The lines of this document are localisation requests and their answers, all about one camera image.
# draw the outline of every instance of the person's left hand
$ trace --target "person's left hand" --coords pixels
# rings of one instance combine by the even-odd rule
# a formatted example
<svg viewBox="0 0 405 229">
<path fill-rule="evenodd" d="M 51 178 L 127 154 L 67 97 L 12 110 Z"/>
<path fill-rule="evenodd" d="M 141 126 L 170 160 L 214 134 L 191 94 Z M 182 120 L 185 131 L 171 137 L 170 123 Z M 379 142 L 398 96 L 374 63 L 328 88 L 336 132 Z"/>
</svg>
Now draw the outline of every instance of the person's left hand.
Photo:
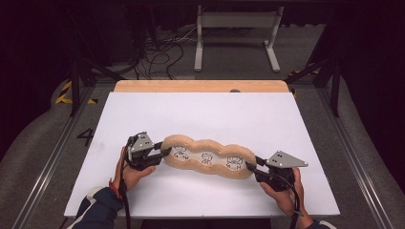
<svg viewBox="0 0 405 229">
<path fill-rule="evenodd" d="M 118 190 L 118 187 L 119 187 L 121 161 L 124 159 L 123 158 L 124 151 L 125 151 L 125 147 L 122 147 L 121 156 L 119 157 L 119 161 L 118 161 L 117 167 L 116 167 L 116 176 L 113 181 L 113 184 L 114 184 L 114 187 L 116 188 L 116 190 Z M 125 180 L 127 192 L 130 191 L 131 189 L 133 189 L 138 184 L 138 182 L 141 178 L 152 174 L 156 170 L 155 166 L 149 166 L 142 171 L 138 171 L 138 170 L 132 169 L 131 167 L 127 166 L 127 162 L 125 160 L 124 160 L 124 166 L 126 166 L 126 167 L 123 171 L 123 178 Z"/>
</svg>

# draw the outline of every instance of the desk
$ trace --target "desk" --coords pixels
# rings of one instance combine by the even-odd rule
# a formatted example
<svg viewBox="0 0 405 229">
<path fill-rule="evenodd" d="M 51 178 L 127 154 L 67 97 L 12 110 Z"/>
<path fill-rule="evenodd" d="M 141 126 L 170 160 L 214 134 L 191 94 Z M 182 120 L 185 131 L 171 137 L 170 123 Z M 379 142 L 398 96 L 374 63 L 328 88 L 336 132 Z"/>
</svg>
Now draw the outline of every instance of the desk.
<svg viewBox="0 0 405 229">
<path fill-rule="evenodd" d="M 249 93 L 218 93 L 231 89 Z M 157 80 L 120 81 L 110 93 L 65 216 L 76 214 L 92 187 L 105 185 L 114 174 L 116 164 L 112 162 L 119 158 L 128 136 L 142 131 L 155 142 L 168 135 L 185 134 L 223 145 L 237 143 L 262 158 L 283 150 L 309 163 L 302 169 L 307 210 L 314 215 L 339 214 L 295 100 L 283 81 Z M 254 176 L 208 176 L 174 169 L 164 160 L 128 198 L 131 217 L 138 219 L 263 219 L 284 215 Z"/>
</svg>

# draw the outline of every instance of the dark gray floor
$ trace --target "dark gray floor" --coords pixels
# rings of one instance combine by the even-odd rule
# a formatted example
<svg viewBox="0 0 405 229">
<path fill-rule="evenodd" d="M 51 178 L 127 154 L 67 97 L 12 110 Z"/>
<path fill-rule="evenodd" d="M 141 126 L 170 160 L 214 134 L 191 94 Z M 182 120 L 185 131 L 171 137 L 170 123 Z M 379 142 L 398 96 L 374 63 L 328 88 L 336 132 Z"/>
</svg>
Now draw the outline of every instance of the dark gray floor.
<svg viewBox="0 0 405 229">
<path fill-rule="evenodd" d="M 267 31 L 253 30 L 248 35 L 238 35 L 232 31 L 212 31 L 204 39 L 202 72 L 194 73 L 195 43 L 188 41 L 181 46 L 184 55 L 170 69 L 178 79 L 285 79 L 289 72 L 302 69 L 318 39 L 323 27 L 306 26 L 281 28 L 274 47 L 281 66 L 280 73 L 271 71 L 262 41 Z M 173 48 L 168 52 L 172 59 L 180 56 L 181 51 Z M 155 71 L 165 71 L 164 65 L 153 66 Z M 125 74 L 135 78 L 133 73 Z M 153 75 L 164 78 L 164 74 Z M 405 219 L 405 197 L 398 188 L 378 152 L 370 141 L 361 124 L 350 94 L 342 81 L 339 97 L 339 118 L 330 116 L 328 106 L 320 94 L 329 91 L 314 89 L 304 78 L 301 83 L 291 85 L 297 91 L 297 105 L 307 125 L 315 150 L 321 160 L 325 173 L 330 179 L 330 187 L 341 211 L 340 216 L 325 220 L 338 228 L 403 228 Z M 64 86 L 59 88 L 50 102 L 55 99 Z M 98 83 L 90 91 L 97 104 L 87 104 L 72 128 L 66 147 L 61 149 L 60 160 L 45 192 L 37 205 L 32 207 L 32 215 L 24 223 L 26 228 L 58 228 L 64 220 L 63 212 L 70 197 L 75 179 L 81 168 L 88 147 L 86 139 L 77 138 L 88 128 L 96 129 L 108 92 L 113 83 Z M 54 104 L 53 107 L 31 123 L 13 142 L 0 164 L 0 228 L 12 228 L 18 214 L 37 182 L 38 176 L 54 152 L 54 147 L 62 135 L 65 125 L 72 120 L 69 104 Z M 342 123 L 347 136 L 365 173 L 373 182 L 374 191 L 390 223 L 381 225 L 373 211 L 373 206 L 365 196 L 361 179 L 354 172 L 348 157 L 345 142 L 335 126 Z M 141 221 L 133 220 L 133 228 L 139 228 Z M 272 219 L 272 228 L 288 228 L 289 219 Z M 123 219 L 117 220 L 116 228 L 125 228 Z"/>
</svg>

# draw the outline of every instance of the wavy wooden object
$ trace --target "wavy wooden object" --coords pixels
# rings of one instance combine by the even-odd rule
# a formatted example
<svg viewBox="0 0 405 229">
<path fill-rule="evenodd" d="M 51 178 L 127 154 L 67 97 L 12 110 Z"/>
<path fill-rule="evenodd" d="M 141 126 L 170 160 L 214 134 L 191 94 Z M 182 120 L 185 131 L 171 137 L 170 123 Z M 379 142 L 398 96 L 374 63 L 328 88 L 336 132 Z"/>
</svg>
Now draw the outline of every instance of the wavy wooden object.
<svg viewBox="0 0 405 229">
<path fill-rule="evenodd" d="M 224 146 L 210 139 L 196 141 L 186 135 L 171 135 L 164 139 L 160 149 L 170 147 L 172 150 L 164 160 L 178 169 L 242 179 L 252 174 L 245 163 L 256 165 L 255 155 L 235 144 Z"/>
</svg>

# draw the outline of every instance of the black line drawing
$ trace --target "black line drawing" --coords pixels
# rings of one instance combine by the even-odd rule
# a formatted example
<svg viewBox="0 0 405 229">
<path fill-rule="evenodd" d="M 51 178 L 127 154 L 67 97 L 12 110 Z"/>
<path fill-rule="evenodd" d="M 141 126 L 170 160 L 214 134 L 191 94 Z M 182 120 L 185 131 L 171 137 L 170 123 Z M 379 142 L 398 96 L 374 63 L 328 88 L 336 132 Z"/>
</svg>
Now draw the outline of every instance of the black line drawing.
<svg viewBox="0 0 405 229">
<path fill-rule="evenodd" d="M 185 153 L 187 149 L 183 146 L 174 146 L 177 151 L 173 156 L 179 160 L 188 160 L 189 156 Z"/>
<path fill-rule="evenodd" d="M 212 155 L 211 154 L 207 154 L 207 153 L 202 154 L 202 164 L 210 165 L 211 160 L 212 160 Z"/>
<path fill-rule="evenodd" d="M 239 156 L 229 156 L 227 158 L 226 167 L 233 170 L 240 170 L 244 160 Z"/>
</svg>

